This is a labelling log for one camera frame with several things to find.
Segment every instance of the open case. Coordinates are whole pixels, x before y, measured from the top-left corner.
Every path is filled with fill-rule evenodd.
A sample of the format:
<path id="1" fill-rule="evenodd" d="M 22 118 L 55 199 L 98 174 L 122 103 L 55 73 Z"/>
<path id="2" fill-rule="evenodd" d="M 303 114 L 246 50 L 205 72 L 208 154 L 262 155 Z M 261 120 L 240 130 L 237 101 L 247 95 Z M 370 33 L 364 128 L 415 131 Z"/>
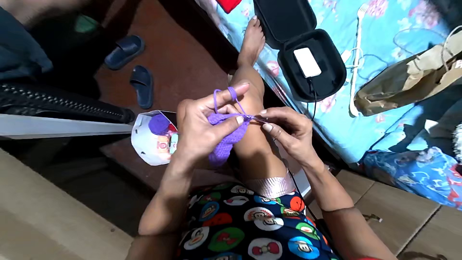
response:
<path id="1" fill-rule="evenodd" d="M 304 102 L 315 102 L 336 93 L 347 70 L 326 31 L 316 28 L 316 17 L 307 0 L 254 0 L 267 44 L 278 49 L 278 60 L 287 82 Z M 294 55 L 308 48 L 321 74 L 305 78 Z"/>

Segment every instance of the white fork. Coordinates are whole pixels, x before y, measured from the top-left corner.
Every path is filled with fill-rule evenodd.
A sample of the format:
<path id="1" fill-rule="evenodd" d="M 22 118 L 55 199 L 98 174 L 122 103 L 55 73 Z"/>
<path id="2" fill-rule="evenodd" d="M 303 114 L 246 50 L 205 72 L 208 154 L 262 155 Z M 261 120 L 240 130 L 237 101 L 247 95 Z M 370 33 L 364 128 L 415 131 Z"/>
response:
<path id="1" fill-rule="evenodd" d="M 359 65 L 359 49 L 361 48 L 361 33 L 363 18 L 366 15 L 366 11 L 369 8 L 368 4 L 363 4 L 358 10 L 358 33 L 356 35 L 356 49 L 353 62 L 353 77 L 351 79 L 351 92 L 350 92 L 350 112 L 352 115 L 357 117 L 359 115 L 358 110 L 354 106 L 354 91 L 356 88 L 356 78 L 358 77 L 358 65 Z"/>

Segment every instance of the skin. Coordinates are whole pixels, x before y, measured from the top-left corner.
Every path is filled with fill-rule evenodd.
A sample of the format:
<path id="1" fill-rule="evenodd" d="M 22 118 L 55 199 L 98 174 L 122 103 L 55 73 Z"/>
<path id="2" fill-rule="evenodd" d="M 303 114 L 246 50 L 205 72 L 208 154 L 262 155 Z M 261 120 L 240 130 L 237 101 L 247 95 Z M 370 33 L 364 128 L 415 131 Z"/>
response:
<path id="1" fill-rule="evenodd" d="M 241 167 L 240 178 L 255 180 L 286 175 L 283 162 L 272 149 L 272 138 L 277 139 L 302 165 L 316 201 L 325 211 L 324 219 L 341 256 L 348 260 L 362 257 L 396 260 L 316 154 L 311 143 L 311 121 L 288 107 L 263 110 L 264 85 L 253 65 L 264 41 L 260 22 L 254 17 L 249 21 L 237 61 L 239 69 L 231 85 L 245 112 L 260 114 L 271 123 L 262 127 L 251 122 L 242 140 L 234 145 Z M 217 104 L 219 113 L 240 111 L 239 106 L 231 101 L 228 90 L 217 94 Z M 212 112 L 213 95 L 199 100 L 187 99 L 179 104 L 177 150 L 165 171 L 160 189 L 141 218 L 140 236 L 135 238 L 128 260 L 172 259 L 180 240 L 180 223 L 188 204 L 192 170 L 203 165 L 215 146 L 242 123 L 242 118 L 234 117 L 211 126 L 207 116 Z"/>
<path id="2" fill-rule="evenodd" d="M 0 0 L 0 6 L 20 23 L 31 27 L 44 17 L 82 7 L 90 0 Z"/>

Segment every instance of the mattress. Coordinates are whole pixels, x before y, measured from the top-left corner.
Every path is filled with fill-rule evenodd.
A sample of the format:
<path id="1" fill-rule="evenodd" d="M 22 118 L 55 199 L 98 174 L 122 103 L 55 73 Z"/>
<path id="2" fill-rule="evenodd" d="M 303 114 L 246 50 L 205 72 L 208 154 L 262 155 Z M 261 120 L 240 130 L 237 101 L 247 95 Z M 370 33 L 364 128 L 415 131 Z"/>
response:
<path id="1" fill-rule="evenodd" d="M 196 0 L 223 35 L 240 50 L 248 21 L 254 16 L 252 0 L 242 0 L 225 13 L 215 0 Z M 445 40 L 450 29 L 436 7 L 426 0 L 310 0 L 317 29 L 324 29 L 340 53 L 356 45 L 357 12 L 363 3 L 369 9 L 363 19 L 361 49 L 364 53 L 357 80 L 358 91 L 389 65 L 419 53 Z M 314 103 L 296 98 L 278 64 L 278 50 L 267 44 L 254 68 L 274 93 L 300 113 L 313 115 Z M 345 64 L 352 65 L 354 55 Z M 346 163 L 358 162 L 381 140 L 390 127 L 415 106 L 410 104 L 377 115 L 353 117 L 349 113 L 351 70 L 347 81 L 334 95 L 316 103 L 315 127 L 318 134 Z"/>

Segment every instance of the brown wooden floor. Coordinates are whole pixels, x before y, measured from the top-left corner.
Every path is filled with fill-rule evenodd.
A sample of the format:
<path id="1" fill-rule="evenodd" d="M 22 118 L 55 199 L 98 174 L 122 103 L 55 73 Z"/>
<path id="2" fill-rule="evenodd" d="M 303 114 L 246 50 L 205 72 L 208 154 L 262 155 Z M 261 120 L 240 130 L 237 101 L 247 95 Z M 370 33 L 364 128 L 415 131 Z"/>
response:
<path id="1" fill-rule="evenodd" d="M 101 101 L 145 112 L 136 102 L 129 84 L 135 65 L 150 69 L 154 77 L 154 105 L 151 110 L 176 111 L 183 99 L 209 95 L 216 88 L 227 87 L 227 73 L 207 50 L 179 26 L 157 0 L 140 2 L 128 31 L 146 42 L 146 50 L 119 71 L 102 66 L 96 74 Z M 105 146 L 103 152 L 132 174 L 157 189 L 165 167 L 147 165 L 135 153 L 130 140 Z"/>

